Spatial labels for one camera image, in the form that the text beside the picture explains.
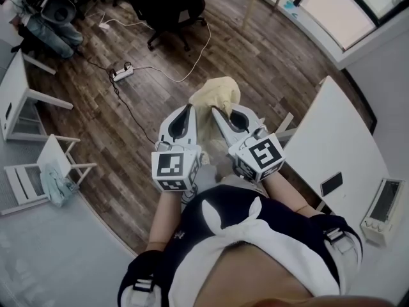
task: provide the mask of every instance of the wooden floor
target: wooden floor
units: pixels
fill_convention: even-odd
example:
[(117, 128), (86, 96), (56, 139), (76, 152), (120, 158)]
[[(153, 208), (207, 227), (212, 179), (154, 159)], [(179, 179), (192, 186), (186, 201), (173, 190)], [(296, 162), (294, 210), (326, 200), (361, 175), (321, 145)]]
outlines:
[[(249, 25), (241, 32), (246, 4), (247, 0), (206, 0), (204, 16), (212, 39), (184, 82), (174, 83), (154, 70), (138, 70), (118, 83), (122, 99), (152, 140), (156, 141), (167, 115), (186, 104), (207, 79), (221, 76), (236, 80), (242, 92), (241, 104), (265, 117), (271, 131), (288, 112), (295, 116), (292, 126), (297, 125), (316, 95), (316, 85), (327, 75), (342, 87), (370, 126), (369, 115), (344, 75), (281, 13), (272, 13), (269, 5), (256, 1)], [(137, 22), (133, 9), (124, 1), (116, 8), (100, 3), (88, 14), (102, 11), (106, 12), (105, 20)], [(124, 28), (112, 22), (110, 30), (104, 31), (98, 27), (101, 16), (76, 21), (75, 26), (84, 35), (86, 57), (104, 68), (119, 69), (130, 61), (133, 66), (153, 65), (181, 79), (192, 68), (209, 35), (207, 27), (197, 24), (184, 30), (190, 52), (185, 52), (172, 34), (157, 40), (151, 52), (146, 41), (152, 30), (141, 25)], [(47, 128), (81, 139), (73, 151), (74, 158), (98, 163), (83, 182), (82, 193), (102, 219), (140, 253), (159, 197), (151, 181), (153, 145), (118, 100), (103, 70), (78, 56), (70, 60), (41, 59), (58, 72), (53, 77), (29, 67), (33, 86), (75, 106), (72, 111), (40, 108)]]

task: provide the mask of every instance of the beige cloth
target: beige cloth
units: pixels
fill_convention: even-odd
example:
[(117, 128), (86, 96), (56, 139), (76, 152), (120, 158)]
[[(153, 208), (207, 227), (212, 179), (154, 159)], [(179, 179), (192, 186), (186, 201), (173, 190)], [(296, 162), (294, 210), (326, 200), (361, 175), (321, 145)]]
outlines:
[(197, 141), (199, 144), (221, 139), (219, 128), (212, 115), (212, 106), (231, 114), (231, 103), (240, 102), (240, 90), (231, 77), (207, 80), (204, 86), (189, 98), (196, 109)]

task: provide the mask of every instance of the person's leg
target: person's leg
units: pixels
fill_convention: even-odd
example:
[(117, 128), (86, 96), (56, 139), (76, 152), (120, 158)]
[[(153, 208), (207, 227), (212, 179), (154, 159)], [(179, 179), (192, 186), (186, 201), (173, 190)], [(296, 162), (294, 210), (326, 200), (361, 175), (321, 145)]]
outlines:
[(81, 32), (78, 32), (71, 23), (63, 25), (53, 24), (52, 28), (62, 39), (66, 39), (67, 43), (72, 47), (76, 47), (84, 41)]
[(74, 54), (71, 47), (66, 44), (64, 40), (53, 31), (53, 28), (47, 21), (42, 19), (39, 15), (31, 16), (26, 27), (35, 37), (48, 45), (62, 58), (69, 58)]

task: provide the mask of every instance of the buckle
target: buckle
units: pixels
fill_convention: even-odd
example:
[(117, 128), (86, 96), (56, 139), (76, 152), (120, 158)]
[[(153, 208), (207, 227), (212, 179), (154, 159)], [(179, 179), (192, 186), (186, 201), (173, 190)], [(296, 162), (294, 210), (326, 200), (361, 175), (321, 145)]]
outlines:
[(346, 237), (345, 232), (341, 231), (339, 228), (332, 228), (324, 232), (326, 239), (333, 245), (335, 242)]
[(150, 277), (150, 279), (137, 279), (136, 283), (133, 285), (132, 289), (134, 291), (152, 292), (152, 290), (153, 290), (153, 278)]

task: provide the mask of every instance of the forearm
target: forearm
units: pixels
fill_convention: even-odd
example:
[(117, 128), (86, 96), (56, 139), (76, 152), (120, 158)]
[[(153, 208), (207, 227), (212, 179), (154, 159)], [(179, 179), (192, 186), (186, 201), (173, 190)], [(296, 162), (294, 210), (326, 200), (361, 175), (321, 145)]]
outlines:
[(162, 192), (146, 250), (163, 250), (180, 222), (182, 192)]
[(21, 18), (19, 16), (14, 17), (10, 24), (13, 25), (15, 30), (18, 32), (19, 25), (21, 24)]
[(278, 172), (263, 181), (264, 188), (271, 199), (275, 199), (294, 212), (311, 217), (320, 212), (313, 209), (305, 198)]

